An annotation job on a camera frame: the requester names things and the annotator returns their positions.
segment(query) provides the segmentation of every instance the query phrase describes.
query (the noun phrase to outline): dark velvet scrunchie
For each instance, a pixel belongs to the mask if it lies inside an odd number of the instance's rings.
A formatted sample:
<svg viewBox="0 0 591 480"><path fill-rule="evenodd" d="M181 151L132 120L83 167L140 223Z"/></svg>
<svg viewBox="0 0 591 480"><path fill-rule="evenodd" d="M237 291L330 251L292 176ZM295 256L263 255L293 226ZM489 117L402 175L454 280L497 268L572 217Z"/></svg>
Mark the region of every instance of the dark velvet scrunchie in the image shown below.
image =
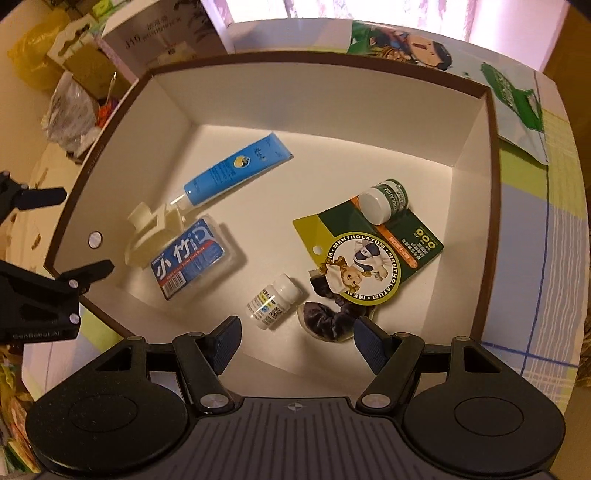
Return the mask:
<svg viewBox="0 0 591 480"><path fill-rule="evenodd" d="M333 293L326 277L318 275L310 279L314 291L321 297L333 300L340 311L335 313L330 307L315 301L307 301L303 306L303 323L315 335L328 342L338 342L353 333L355 319L366 315L368 308L346 300Z"/></svg>

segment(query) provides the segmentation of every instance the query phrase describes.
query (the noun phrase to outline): cartoon figure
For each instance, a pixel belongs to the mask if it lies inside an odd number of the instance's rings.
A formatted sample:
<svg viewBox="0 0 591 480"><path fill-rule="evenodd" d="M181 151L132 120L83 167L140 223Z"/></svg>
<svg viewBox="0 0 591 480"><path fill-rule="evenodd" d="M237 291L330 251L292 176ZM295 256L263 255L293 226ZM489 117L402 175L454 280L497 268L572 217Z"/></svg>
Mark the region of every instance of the cartoon figure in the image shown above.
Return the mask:
<svg viewBox="0 0 591 480"><path fill-rule="evenodd" d="M374 274L374 277L382 281L388 276L388 271L384 267L384 260L380 254L379 247L369 240L361 240L355 242L355 265L359 267L363 273L369 272Z"/></svg>
<svg viewBox="0 0 591 480"><path fill-rule="evenodd" d="M377 57L415 63L431 69L447 70L452 56L439 42L399 30L376 30L369 46Z"/></svg>
<svg viewBox="0 0 591 480"><path fill-rule="evenodd" d="M444 45L422 35L353 22L348 53L372 55L447 70L452 56Z"/></svg>
<svg viewBox="0 0 591 480"><path fill-rule="evenodd" d="M336 261L326 260L320 265L320 273L326 276L326 281L333 293L343 293L347 291L353 294L360 289L359 284L364 277L371 277L369 271L359 271L352 265L347 265L344 257L339 257Z"/></svg>

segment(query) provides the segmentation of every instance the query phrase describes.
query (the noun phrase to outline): metal screw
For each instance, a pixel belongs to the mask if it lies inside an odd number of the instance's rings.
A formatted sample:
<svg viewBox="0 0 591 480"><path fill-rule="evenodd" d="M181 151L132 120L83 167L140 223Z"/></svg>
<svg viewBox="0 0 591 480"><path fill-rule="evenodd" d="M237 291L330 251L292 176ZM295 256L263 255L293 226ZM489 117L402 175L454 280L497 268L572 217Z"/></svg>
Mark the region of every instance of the metal screw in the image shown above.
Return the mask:
<svg viewBox="0 0 591 480"><path fill-rule="evenodd" d="M103 242L103 235L100 232L92 232L88 236L88 246L91 249L99 248Z"/></svg>
<svg viewBox="0 0 591 480"><path fill-rule="evenodd" d="M390 405L390 402L390 398L381 393L372 393L361 399L361 403L367 408L385 408Z"/></svg>
<svg viewBox="0 0 591 480"><path fill-rule="evenodd" d="M204 395L199 399L199 403L206 408L215 410L216 408L225 407L230 402L230 399L221 393L210 393Z"/></svg>

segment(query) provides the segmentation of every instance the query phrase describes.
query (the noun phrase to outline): green cardboard card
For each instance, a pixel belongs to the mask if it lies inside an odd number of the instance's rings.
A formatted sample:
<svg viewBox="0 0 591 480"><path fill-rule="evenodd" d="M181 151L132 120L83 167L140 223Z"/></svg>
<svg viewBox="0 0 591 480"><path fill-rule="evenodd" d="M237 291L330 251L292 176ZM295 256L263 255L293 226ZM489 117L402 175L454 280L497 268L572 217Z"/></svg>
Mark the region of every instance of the green cardboard card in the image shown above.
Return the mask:
<svg viewBox="0 0 591 480"><path fill-rule="evenodd" d="M372 225L357 197L293 222L330 289L360 305L389 300L443 250L443 244L409 209Z"/></svg>

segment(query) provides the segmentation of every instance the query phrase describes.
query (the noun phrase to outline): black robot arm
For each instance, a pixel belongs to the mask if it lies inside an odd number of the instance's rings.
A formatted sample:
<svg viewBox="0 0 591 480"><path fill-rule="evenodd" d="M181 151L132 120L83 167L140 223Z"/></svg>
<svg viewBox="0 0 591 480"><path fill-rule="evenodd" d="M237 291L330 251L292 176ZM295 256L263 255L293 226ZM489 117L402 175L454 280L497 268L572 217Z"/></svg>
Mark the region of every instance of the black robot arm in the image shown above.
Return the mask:
<svg viewBox="0 0 591 480"><path fill-rule="evenodd" d="M0 173L0 224L14 209L59 205L62 188L30 189ZM113 271L110 260L77 268L57 279L43 277L0 260L0 343L37 343L76 338L79 297Z"/></svg>

